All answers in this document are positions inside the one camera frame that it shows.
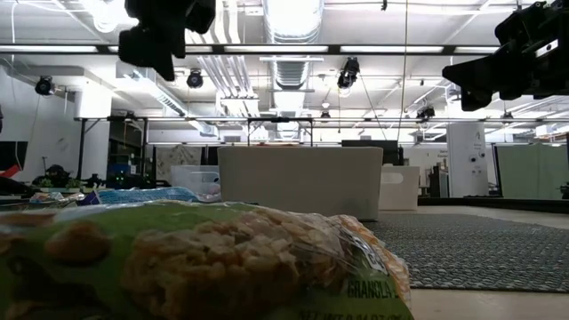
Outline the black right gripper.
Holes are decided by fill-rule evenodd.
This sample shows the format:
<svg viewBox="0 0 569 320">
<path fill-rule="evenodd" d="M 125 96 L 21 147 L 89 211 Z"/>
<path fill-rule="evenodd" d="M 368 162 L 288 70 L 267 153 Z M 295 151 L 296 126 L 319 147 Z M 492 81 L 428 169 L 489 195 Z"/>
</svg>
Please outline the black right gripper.
<svg viewBox="0 0 569 320">
<path fill-rule="evenodd" d="M 500 44 L 496 52 L 443 68 L 443 77 L 461 87 L 462 110 L 487 107 L 495 93 L 501 100 L 568 94 L 567 0 L 518 9 L 494 35 Z"/>
</svg>

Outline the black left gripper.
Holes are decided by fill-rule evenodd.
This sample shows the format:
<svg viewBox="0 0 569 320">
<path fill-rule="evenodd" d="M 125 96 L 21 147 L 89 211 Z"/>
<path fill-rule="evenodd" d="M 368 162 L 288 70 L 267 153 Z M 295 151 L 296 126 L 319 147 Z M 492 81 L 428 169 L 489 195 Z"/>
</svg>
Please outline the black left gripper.
<svg viewBox="0 0 569 320">
<path fill-rule="evenodd" d="M 153 68 L 164 80 L 175 79 L 172 58 L 185 57 L 185 29 L 203 34 L 216 16 L 215 0 L 125 0 L 127 15 L 138 25 L 118 38 L 122 62 Z"/>
</svg>

